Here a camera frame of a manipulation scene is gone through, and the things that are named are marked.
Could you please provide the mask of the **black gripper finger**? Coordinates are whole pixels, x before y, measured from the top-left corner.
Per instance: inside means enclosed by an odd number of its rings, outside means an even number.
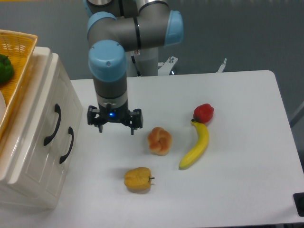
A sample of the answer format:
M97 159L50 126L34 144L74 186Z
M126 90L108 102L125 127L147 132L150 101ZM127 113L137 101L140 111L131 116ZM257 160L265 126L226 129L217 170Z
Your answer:
M130 127L131 135L134 131L143 128L143 114L141 109L128 110L123 118L123 124Z
M100 115L100 110L97 107L90 105L87 110L87 124L98 128L99 132L103 132L105 120Z

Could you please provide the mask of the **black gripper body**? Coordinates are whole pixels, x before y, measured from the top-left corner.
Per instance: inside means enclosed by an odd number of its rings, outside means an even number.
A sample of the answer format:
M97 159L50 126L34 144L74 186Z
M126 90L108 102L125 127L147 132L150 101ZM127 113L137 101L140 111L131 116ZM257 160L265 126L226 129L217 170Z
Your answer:
M128 109L128 101L126 101L122 106L113 108L110 105L103 107L99 105L99 116L97 118L96 125L104 125L106 123L120 123L125 126L130 125L130 115Z

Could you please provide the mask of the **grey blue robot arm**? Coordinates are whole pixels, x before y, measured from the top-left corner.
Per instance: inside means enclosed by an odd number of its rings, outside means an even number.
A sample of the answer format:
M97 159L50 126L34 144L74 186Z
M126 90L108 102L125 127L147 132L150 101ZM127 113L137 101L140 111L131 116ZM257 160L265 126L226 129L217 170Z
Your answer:
M106 123L142 128L141 109L128 109L126 53L181 43L182 15L165 0L85 0L83 4L89 17L88 66L98 102L98 107L89 106L87 122L99 130Z

